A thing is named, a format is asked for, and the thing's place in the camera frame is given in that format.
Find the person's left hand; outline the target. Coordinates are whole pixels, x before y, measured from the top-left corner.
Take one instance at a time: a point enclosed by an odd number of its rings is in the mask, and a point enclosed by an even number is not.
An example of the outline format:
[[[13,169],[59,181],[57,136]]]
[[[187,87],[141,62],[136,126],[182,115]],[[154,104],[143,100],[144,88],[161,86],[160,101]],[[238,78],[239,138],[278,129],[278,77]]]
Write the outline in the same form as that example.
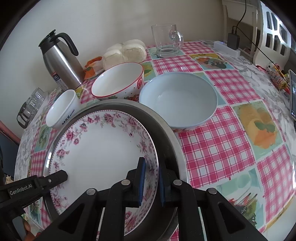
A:
[[[26,220],[23,220],[23,225],[26,233],[24,241],[33,241],[36,237],[31,233],[31,226]]]

